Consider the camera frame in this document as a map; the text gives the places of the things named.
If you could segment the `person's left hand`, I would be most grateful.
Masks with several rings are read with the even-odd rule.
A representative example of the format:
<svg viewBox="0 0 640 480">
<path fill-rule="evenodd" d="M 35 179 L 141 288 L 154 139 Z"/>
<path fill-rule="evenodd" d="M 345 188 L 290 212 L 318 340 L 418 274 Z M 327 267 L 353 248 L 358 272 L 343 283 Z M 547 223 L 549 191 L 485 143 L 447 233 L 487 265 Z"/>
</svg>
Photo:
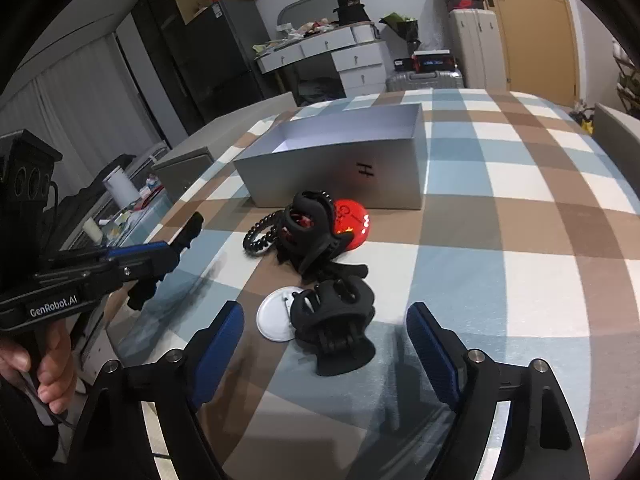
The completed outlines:
<svg viewBox="0 0 640 480">
<path fill-rule="evenodd" d="M 18 386 L 22 373 L 32 369 L 28 352 L 12 339 L 1 338 L 1 376 Z M 46 344 L 37 367 L 38 398 L 52 413 L 61 414 L 70 406 L 76 388 L 76 370 L 70 348 L 70 333 L 64 320 L 50 324 Z"/>
</svg>

